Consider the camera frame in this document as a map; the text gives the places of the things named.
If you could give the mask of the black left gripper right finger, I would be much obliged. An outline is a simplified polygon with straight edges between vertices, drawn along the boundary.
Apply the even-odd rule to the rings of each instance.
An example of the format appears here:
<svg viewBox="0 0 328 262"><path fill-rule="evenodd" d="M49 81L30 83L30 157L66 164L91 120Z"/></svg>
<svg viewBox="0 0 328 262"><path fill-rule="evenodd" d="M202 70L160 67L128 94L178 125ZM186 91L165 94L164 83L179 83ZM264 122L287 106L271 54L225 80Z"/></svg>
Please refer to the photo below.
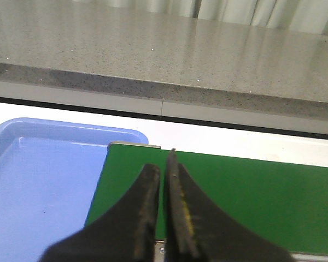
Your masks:
<svg viewBox="0 0 328 262"><path fill-rule="evenodd" d="M294 261L219 208L198 186L175 150L166 160L165 261Z"/></svg>

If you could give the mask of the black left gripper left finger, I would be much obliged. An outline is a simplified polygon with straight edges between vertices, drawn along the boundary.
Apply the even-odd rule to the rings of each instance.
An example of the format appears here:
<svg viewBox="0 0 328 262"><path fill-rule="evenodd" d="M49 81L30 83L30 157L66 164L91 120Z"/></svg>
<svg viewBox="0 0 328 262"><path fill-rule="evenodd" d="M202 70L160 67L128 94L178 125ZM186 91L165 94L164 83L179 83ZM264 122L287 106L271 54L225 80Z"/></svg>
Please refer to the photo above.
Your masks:
<svg viewBox="0 0 328 262"><path fill-rule="evenodd" d="M145 164L132 186L106 213L51 245L41 261L153 261L160 169Z"/></svg>

